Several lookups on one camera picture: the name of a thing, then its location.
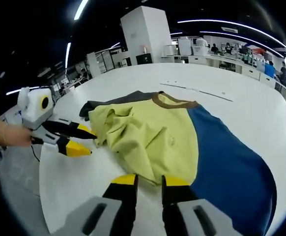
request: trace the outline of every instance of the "human hand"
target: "human hand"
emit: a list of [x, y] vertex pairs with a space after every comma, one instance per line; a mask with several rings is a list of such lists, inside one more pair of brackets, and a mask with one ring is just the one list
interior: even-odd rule
[[30, 146], [31, 131], [20, 125], [7, 125], [4, 131], [7, 146]]

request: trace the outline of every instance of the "white pillar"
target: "white pillar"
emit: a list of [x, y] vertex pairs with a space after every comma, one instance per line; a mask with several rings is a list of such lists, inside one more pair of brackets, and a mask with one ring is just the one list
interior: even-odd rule
[[153, 63], [163, 61], [164, 46], [172, 43], [165, 11], [140, 6], [123, 16], [121, 25], [133, 65], [137, 64], [136, 56], [143, 54], [142, 46], [151, 53]]
[[95, 53], [89, 53], [87, 55], [87, 62], [89, 64], [89, 71], [93, 78], [102, 74], [99, 65], [97, 63], [97, 58]]

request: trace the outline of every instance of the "white machine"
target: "white machine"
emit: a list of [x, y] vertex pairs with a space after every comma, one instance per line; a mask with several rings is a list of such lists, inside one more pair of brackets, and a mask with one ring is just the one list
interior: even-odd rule
[[191, 55], [191, 40], [188, 37], [178, 39], [180, 55]]
[[45, 143], [49, 148], [70, 157], [90, 155], [91, 151], [82, 144], [70, 140], [96, 139], [96, 135], [85, 125], [59, 118], [54, 114], [54, 105], [49, 88], [30, 91], [22, 88], [17, 101], [21, 108], [23, 126], [32, 130], [32, 143]]
[[177, 55], [176, 45], [165, 45], [164, 46], [164, 55], [165, 56]]

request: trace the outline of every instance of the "white table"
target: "white table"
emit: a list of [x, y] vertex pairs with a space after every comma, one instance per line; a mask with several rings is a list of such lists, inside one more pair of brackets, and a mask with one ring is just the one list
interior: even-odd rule
[[[214, 96], [161, 85], [177, 81], [200, 90], [223, 91], [233, 97], [229, 102]], [[277, 206], [271, 235], [286, 217], [286, 102], [274, 89], [249, 77], [204, 65], [157, 63], [129, 66], [109, 71], [62, 97], [55, 112], [63, 118], [87, 124], [79, 118], [79, 111], [88, 100], [108, 101], [136, 90], [163, 90], [173, 97], [196, 100], [213, 116], [219, 117], [244, 144], [259, 154], [269, 166], [277, 187]], [[110, 181], [124, 174], [107, 147], [93, 149], [90, 157], [71, 159], [50, 155], [44, 147], [41, 153], [40, 182], [52, 199], [61, 192], [61, 199], [52, 199], [49, 207], [54, 225], [64, 224], [66, 214], [91, 196], [101, 196]], [[132, 235], [166, 235], [162, 222], [161, 189], [140, 184], [137, 218]]]
[[79, 79], [79, 80], [77, 80], [77, 81], [75, 81], [75, 82], [69, 84], [69, 86], [66, 87], [66, 88], [64, 89], [64, 91], [65, 91], [65, 92], [68, 92], [69, 89], [72, 88], [74, 85], [77, 85], [77, 84], [80, 84], [80, 85], [81, 85], [81, 81], [82, 81], [83, 79], [85, 79], [85, 78], [81, 78], [81, 79]]
[[244, 74], [254, 78], [256, 80], [260, 80], [260, 75], [265, 75], [264, 72], [259, 71], [257, 68], [245, 64], [242, 60], [230, 58], [227, 56], [219, 56], [219, 55], [212, 55], [208, 54], [206, 56], [184, 56], [184, 55], [173, 55], [173, 56], [166, 56], [163, 58], [170, 58], [170, 57], [188, 57], [189, 63], [192, 64], [204, 64], [209, 65], [212, 67], [219, 68], [220, 62], [231, 63], [235, 65], [235, 72], [239, 74]]

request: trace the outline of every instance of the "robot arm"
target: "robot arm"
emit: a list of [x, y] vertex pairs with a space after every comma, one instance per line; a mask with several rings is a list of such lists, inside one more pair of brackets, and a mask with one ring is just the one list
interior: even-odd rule
[[49, 88], [32, 91], [29, 91], [29, 88], [22, 88], [18, 106], [21, 108], [23, 126], [32, 130], [33, 144], [48, 144], [49, 148], [70, 157], [91, 154], [89, 149], [70, 140], [70, 137], [96, 139], [96, 135], [82, 124], [54, 114]]
[[[64, 227], [53, 235], [130, 236], [137, 191], [138, 175], [115, 178], [103, 197], [93, 197], [71, 212]], [[179, 178], [162, 177], [162, 202], [167, 236], [241, 236], [227, 215], [207, 200], [198, 199]]]

